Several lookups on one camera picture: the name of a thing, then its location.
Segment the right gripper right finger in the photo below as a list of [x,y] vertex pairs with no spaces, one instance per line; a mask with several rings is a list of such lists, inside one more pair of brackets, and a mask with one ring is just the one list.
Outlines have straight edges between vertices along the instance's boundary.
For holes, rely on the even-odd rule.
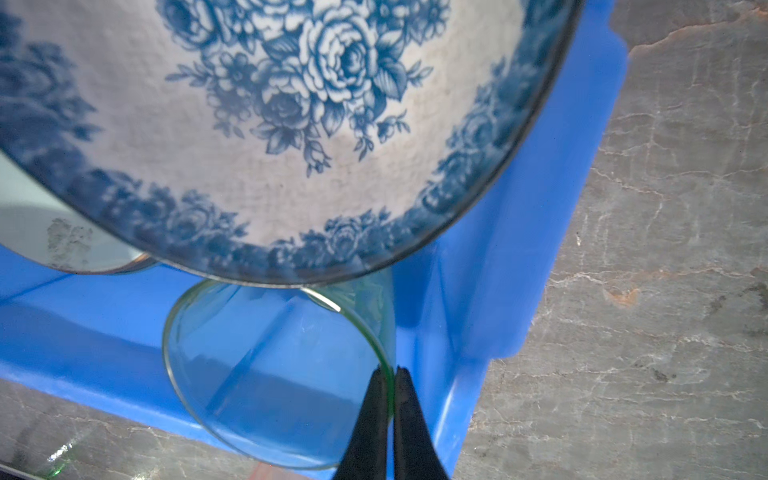
[[435,451],[410,372],[398,367],[394,384],[394,479],[448,480]]

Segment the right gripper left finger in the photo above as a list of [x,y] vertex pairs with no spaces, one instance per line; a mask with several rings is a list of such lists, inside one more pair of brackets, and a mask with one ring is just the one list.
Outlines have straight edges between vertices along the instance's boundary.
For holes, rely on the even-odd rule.
[[368,388],[344,456],[333,480],[384,480],[387,478],[389,407],[387,382],[380,368]]

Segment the green transparent cup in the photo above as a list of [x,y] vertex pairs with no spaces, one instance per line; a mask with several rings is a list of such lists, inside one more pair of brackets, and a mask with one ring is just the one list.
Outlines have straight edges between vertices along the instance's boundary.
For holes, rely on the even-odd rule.
[[256,460],[336,467],[369,381],[394,383],[393,277],[277,289],[202,281],[172,307],[164,364],[185,409]]

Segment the dark rimmed bottom bowl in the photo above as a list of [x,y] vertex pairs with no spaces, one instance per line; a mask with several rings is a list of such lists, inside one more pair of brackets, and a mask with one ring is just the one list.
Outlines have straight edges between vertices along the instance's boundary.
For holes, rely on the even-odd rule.
[[132,246],[335,283],[439,236],[511,161],[580,1],[5,1],[1,149]]

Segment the light green flower plate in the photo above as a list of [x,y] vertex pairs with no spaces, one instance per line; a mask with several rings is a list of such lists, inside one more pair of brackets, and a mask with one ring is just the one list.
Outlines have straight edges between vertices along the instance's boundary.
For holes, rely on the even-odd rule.
[[100,229],[1,157],[1,245],[40,265],[79,275],[149,268],[148,254]]

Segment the pink transparent cup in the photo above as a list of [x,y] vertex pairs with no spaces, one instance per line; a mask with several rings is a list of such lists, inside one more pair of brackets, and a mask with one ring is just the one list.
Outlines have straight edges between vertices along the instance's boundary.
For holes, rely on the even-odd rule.
[[289,469],[257,462],[248,480],[310,480],[310,478]]

